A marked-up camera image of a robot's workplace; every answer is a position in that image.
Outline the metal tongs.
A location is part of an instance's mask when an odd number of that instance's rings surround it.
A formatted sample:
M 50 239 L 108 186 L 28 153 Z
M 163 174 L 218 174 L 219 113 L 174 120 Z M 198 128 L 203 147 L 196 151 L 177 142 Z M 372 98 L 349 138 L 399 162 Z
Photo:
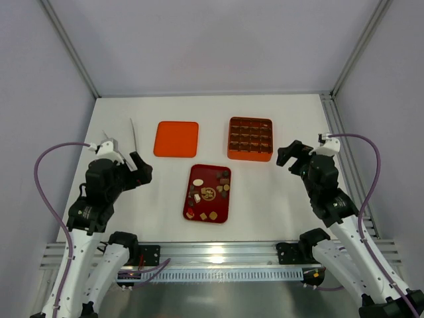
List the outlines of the metal tongs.
M 131 117 L 116 117 L 105 123 L 101 129 L 101 141 L 113 139 L 122 155 L 138 152 L 136 121 Z

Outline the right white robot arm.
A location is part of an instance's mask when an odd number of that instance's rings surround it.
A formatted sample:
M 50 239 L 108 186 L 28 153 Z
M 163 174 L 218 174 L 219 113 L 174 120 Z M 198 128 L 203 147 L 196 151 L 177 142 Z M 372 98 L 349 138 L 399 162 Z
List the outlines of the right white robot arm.
M 316 148 L 295 140 L 278 149 L 276 163 L 295 162 L 289 171 L 305 186 L 314 214 L 337 237 L 339 248 L 321 228 L 299 237 L 299 249 L 341 283 L 356 301 L 361 317 L 419 317 L 423 292 L 412 290 L 394 271 L 364 227 L 360 211 L 339 187 L 335 155 L 338 139 L 322 137 Z

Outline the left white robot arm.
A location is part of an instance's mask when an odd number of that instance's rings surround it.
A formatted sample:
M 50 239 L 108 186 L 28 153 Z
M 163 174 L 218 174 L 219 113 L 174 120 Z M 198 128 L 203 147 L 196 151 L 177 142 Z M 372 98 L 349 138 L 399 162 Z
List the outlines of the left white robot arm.
M 98 154 L 90 162 L 79 196 L 63 224 L 66 251 L 51 294 L 37 317 L 97 317 L 107 290 L 118 271 L 138 255 L 138 238 L 115 232 L 102 259 L 93 267 L 93 257 L 120 194 L 149 184 L 153 168 L 137 152 L 131 152 L 136 169 L 131 170 L 119 153 Z

